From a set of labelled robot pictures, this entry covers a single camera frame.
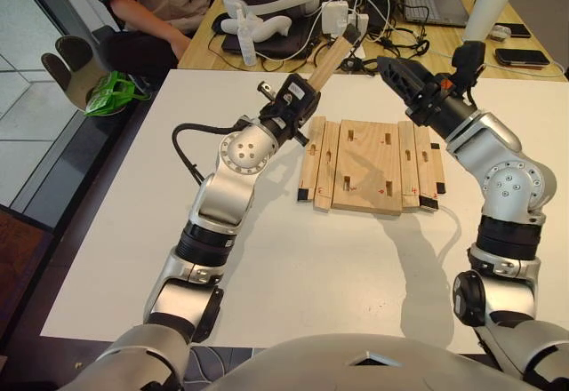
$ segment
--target person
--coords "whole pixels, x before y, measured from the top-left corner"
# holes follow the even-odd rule
[[[100,0],[125,24],[100,53],[110,67],[162,83],[188,49],[211,0]]]

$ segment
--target person's arm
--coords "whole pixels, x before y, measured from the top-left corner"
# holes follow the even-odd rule
[[[160,20],[154,13],[135,0],[110,0],[113,13],[130,27],[168,42],[176,58],[188,49],[190,39],[176,27]]]

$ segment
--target red marking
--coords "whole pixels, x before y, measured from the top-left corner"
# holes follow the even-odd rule
[[[449,90],[451,87],[453,87],[453,82],[451,82],[448,78],[446,78],[445,80],[443,80],[441,82],[441,88],[445,89],[445,90]]]

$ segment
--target smartphone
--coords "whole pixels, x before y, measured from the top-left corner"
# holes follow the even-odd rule
[[[526,49],[496,49],[496,59],[500,64],[509,67],[535,67],[541,68],[549,65],[549,60],[542,51]]]
[[[532,36],[524,24],[507,24],[505,22],[496,22],[496,25],[508,27],[512,32],[512,38],[530,38]]]

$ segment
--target black pants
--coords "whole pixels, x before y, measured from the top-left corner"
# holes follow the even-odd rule
[[[109,36],[100,45],[100,54],[111,69],[144,76],[162,83],[178,60],[170,44],[141,31],[126,31]]]

